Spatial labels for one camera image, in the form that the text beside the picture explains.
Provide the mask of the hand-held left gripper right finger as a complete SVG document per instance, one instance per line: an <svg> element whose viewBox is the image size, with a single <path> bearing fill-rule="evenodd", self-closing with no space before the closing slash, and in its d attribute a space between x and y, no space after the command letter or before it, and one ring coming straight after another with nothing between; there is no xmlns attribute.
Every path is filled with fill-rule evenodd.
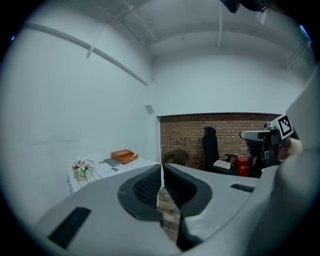
<svg viewBox="0 0 320 256"><path fill-rule="evenodd" d="M243 207L258 179L178 164L163 166L164 186L180 212L176 244L187 251L217 233Z"/></svg>

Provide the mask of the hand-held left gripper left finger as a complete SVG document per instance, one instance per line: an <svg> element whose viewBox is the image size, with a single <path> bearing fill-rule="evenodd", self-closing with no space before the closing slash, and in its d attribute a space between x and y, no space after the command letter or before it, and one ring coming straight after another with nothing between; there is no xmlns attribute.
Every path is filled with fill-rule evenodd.
<svg viewBox="0 0 320 256"><path fill-rule="evenodd" d="M36 228L63 256L176 256L157 210L161 165L91 182L47 211Z"/></svg>

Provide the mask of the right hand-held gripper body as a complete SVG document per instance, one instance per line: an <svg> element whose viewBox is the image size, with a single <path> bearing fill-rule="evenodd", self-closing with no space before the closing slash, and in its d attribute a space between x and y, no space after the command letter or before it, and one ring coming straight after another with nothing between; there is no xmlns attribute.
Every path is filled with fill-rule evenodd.
<svg viewBox="0 0 320 256"><path fill-rule="evenodd" d="M293 126L287 115L283 114L264 124L262 135L262 155L266 165L278 163L279 149L283 141L293 134Z"/></svg>

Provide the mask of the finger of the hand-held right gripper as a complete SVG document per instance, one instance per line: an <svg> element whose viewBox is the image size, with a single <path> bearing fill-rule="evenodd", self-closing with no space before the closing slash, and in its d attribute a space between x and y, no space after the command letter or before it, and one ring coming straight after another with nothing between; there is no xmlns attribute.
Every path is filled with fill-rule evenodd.
<svg viewBox="0 0 320 256"><path fill-rule="evenodd" d="M239 137L246 141L261 142L263 139L260 133L260 131L241 131Z"/></svg>

